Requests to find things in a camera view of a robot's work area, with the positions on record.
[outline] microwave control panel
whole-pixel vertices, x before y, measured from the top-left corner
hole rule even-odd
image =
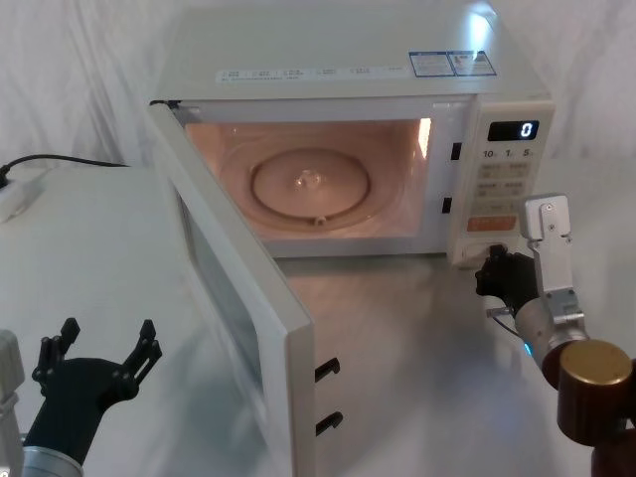
[[[516,247],[519,207],[533,192],[553,111],[550,100],[477,96],[451,209],[452,263],[479,264],[495,243]]]

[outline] gold cap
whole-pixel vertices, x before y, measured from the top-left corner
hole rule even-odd
[[[625,352],[600,340],[577,341],[565,347],[560,365],[575,380],[595,386],[617,385],[632,373],[632,362]]]

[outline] open microwave door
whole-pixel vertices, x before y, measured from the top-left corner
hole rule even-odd
[[[314,475],[313,322],[170,108],[153,104],[150,116],[192,293],[222,335],[279,475]]]

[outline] power cord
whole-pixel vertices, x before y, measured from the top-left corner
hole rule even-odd
[[[496,316],[491,316],[491,318],[493,320],[495,320],[495,323],[497,323],[499,326],[501,326],[504,330],[506,330],[508,333],[515,335],[517,338],[520,338],[519,333],[517,333],[515,330],[513,330],[510,326],[508,326],[507,324],[505,324],[503,321],[501,321],[499,318],[497,318]]]
[[[128,167],[125,164],[113,164],[112,162],[102,162],[102,161],[90,161],[88,159],[81,159],[79,157],[73,156],[62,156],[59,154],[32,154],[30,156],[20,157],[15,159],[3,166],[0,166],[0,189],[5,188],[9,184],[9,180],[7,179],[7,174],[14,166],[18,164],[22,164],[27,161],[35,161],[36,159],[56,159],[58,161],[68,161],[68,162],[76,162],[79,164],[88,164],[90,166],[100,166],[100,167]]]

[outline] microwave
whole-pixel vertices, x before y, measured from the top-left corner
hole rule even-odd
[[[516,246],[553,113],[482,2],[185,11],[149,106],[156,169],[279,475],[314,475],[316,434],[342,415],[315,415],[337,363],[316,371],[313,318],[277,260],[470,266]]]

